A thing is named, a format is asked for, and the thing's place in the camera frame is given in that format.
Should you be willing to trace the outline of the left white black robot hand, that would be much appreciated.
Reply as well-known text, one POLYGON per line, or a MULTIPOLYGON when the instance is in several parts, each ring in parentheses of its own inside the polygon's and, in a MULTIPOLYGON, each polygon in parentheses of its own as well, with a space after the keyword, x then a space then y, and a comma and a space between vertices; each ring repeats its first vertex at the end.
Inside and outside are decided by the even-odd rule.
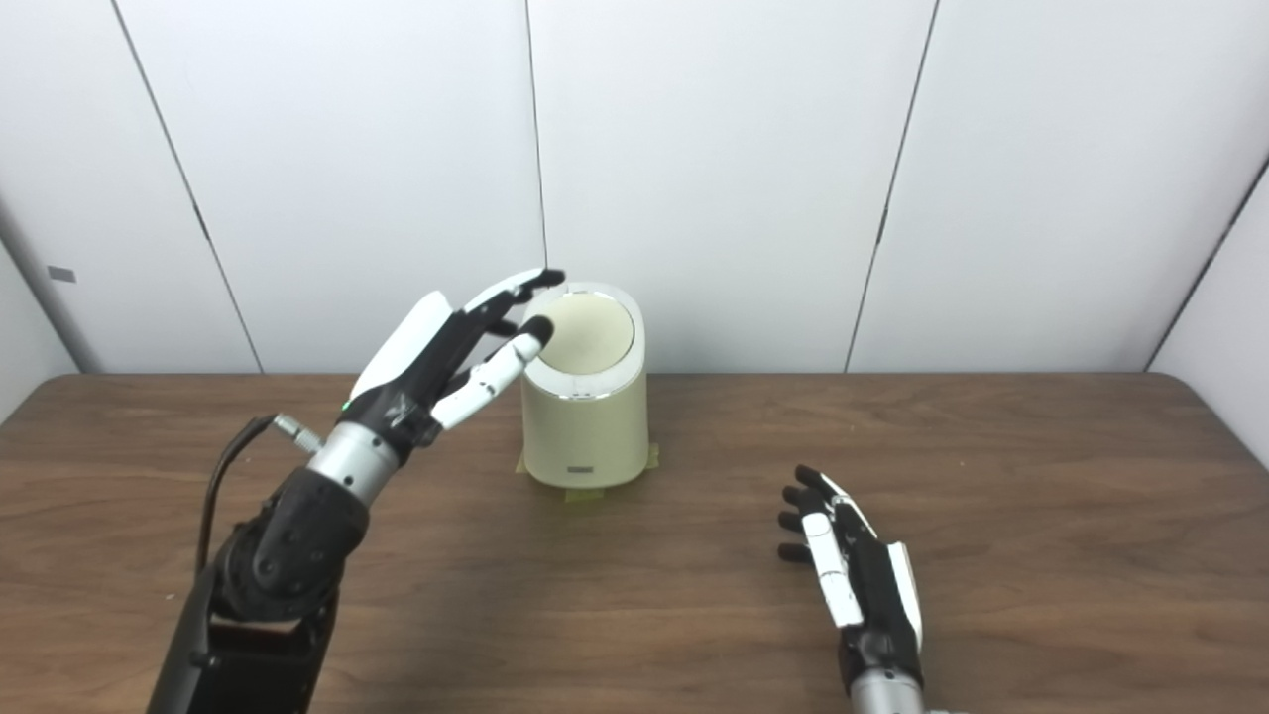
POLYGON ((423 297, 355 380, 340 424, 365 427, 398 464, 475 416, 541 356, 555 334, 544 315, 508 318, 566 273, 536 268, 485 288, 457 308, 439 290, 423 297))

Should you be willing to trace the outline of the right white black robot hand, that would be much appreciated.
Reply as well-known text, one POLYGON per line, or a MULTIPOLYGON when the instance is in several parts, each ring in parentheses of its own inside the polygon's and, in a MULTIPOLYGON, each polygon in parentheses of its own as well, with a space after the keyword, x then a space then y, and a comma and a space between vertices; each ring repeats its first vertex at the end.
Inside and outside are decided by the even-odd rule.
POLYGON ((923 614, 904 542, 884 542, 857 498, 811 465, 796 465, 780 498, 784 563, 810 566, 839 633, 843 685, 858 713, 924 710, 923 614))

